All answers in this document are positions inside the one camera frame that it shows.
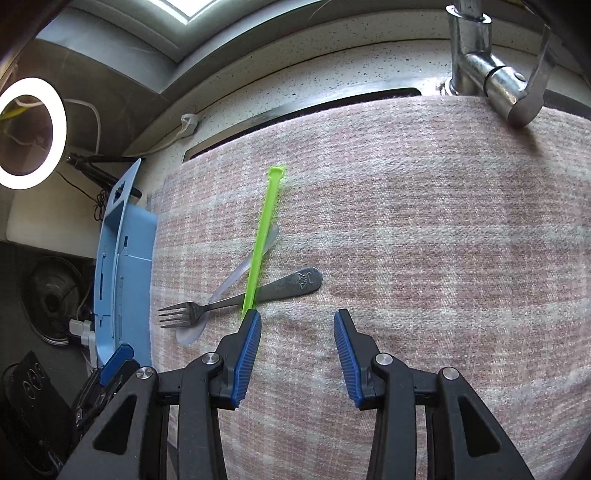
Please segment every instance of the cable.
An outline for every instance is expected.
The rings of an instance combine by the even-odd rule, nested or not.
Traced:
[[[7,367],[6,367],[6,368],[3,370],[3,372],[2,372],[2,375],[0,375],[0,384],[1,384],[1,382],[4,380],[4,375],[6,375],[6,372],[8,372],[8,370],[10,370],[12,367],[15,367],[15,366],[17,366],[17,365],[18,365],[18,363],[15,363],[15,364],[10,364],[10,365],[8,365],[8,366],[7,366]]]
[[[68,180],[67,178],[65,178],[61,172],[57,172],[57,174],[62,177],[64,179],[64,181],[68,184],[71,185],[72,187],[74,187],[76,190],[79,190],[80,192],[82,192],[84,195],[86,195],[90,200],[92,200],[93,202],[96,202],[96,200],[91,197],[90,195],[88,195],[84,190],[82,190],[80,187],[74,185],[72,182],[70,182],[70,180]]]
[[[127,154],[127,157],[145,157],[146,155],[151,155],[152,153],[159,152],[164,150],[165,148],[170,147],[173,143],[176,143],[181,138],[190,137],[195,133],[195,129],[199,126],[199,117],[194,113],[185,113],[181,116],[181,130],[177,132],[177,134],[171,140],[167,141],[164,145],[159,147],[155,147],[152,150],[148,150],[142,153],[132,153]]]
[[[86,195],[90,200],[92,200],[94,202],[94,204],[95,204],[94,217],[97,222],[100,222],[100,221],[102,221],[103,218],[105,218],[107,201],[109,200],[109,195],[107,194],[107,192],[105,190],[101,190],[99,192],[99,194],[96,196],[96,198],[93,198],[91,195],[89,195],[84,190],[82,190],[78,185],[74,185],[72,182],[70,182],[70,180],[65,178],[61,172],[58,171],[57,174],[60,177],[62,177],[68,185],[74,187],[79,192],[82,192],[84,195]]]
[[[99,111],[96,109],[96,107],[94,105],[92,105],[92,103],[83,102],[82,100],[74,100],[72,98],[67,98],[64,101],[65,102],[68,102],[68,103],[75,103],[77,105],[87,106],[95,114],[95,117],[96,117],[96,147],[95,147],[95,155],[98,155],[99,154],[99,145],[100,145],[100,130],[101,130]]]
[[[17,137],[15,137],[15,136],[13,136],[13,135],[9,134],[9,133],[6,131],[6,127],[4,127],[4,130],[2,130],[2,133],[3,133],[4,135],[6,135],[8,138],[10,138],[10,140],[13,140],[14,142],[16,142],[17,144],[19,144],[19,145],[21,145],[21,146],[23,146],[23,147],[29,147],[29,146],[31,146],[31,145],[34,145],[34,144],[36,143],[35,141],[33,141],[33,142],[24,142],[24,141],[22,141],[22,140],[19,140]]]
[[[107,209],[108,200],[109,195],[107,194],[106,190],[101,190],[99,194],[96,196],[95,220],[97,222],[100,222],[103,218],[105,218],[105,211]]]
[[[18,71],[18,63],[15,63],[14,66],[12,67],[12,71],[10,72],[10,75],[8,76],[6,83],[10,82],[10,79],[17,74]]]
[[[84,305],[84,302],[88,298],[88,294],[90,293],[90,289],[92,288],[92,285],[93,285],[93,282],[90,282],[90,285],[88,286],[88,290],[86,290],[86,295],[84,295],[84,298],[82,299],[82,301],[80,302],[80,305],[78,305],[78,308],[76,309],[76,320],[78,320],[78,321],[80,321],[80,319],[79,319],[80,309],[82,308],[82,306]]]
[[[77,286],[78,286],[78,284],[77,284],[77,283],[74,283],[74,284],[73,284],[73,285],[70,287],[70,290],[68,290],[68,291],[67,291],[67,293],[66,293],[66,294],[65,294],[65,295],[64,295],[64,296],[61,298],[61,300],[60,300],[60,306],[59,306],[59,307],[58,307],[58,309],[57,309],[57,311],[58,311],[58,312],[61,310],[61,306],[63,305],[63,303],[64,303],[64,300],[68,298],[68,295],[69,295],[70,293],[72,293],[72,292],[74,291],[74,289],[75,289]]]
[[[21,102],[18,98],[15,99],[14,101],[15,101],[15,103],[19,107],[24,107],[24,108],[33,108],[33,107],[36,107],[36,106],[43,105],[43,102],[33,102],[33,103]],[[64,100],[64,102],[75,103],[77,105],[87,106],[95,114],[95,117],[96,117],[96,147],[95,147],[95,155],[98,155],[99,154],[99,146],[100,146],[100,135],[101,135],[101,125],[100,125],[99,111],[96,109],[96,107],[94,105],[92,105],[92,103],[84,102],[82,100],[75,100],[73,98],[67,98],[67,99]]]
[[[90,358],[86,358],[86,354],[84,353],[84,350],[86,350],[86,348],[84,346],[82,346],[80,348],[80,351],[82,352],[82,356],[84,357],[84,361],[86,362],[86,365],[88,365],[90,368],[94,369],[94,367],[90,363]]]

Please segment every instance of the faucet handle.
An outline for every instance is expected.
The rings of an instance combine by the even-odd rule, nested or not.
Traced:
[[[560,44],[560,39],[544,26],[540,53],[528,80],[507,65],[485,79],[484,94],[511,126],[524,127],[540,113]]]

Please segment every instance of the blue dish rack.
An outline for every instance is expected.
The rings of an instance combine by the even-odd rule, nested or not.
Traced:
[[[140,365],[151,365],[150,279],[157,217],[129,202],[141,160],[111,190],[100,229],[95,271],[98,361],[131,345]]]

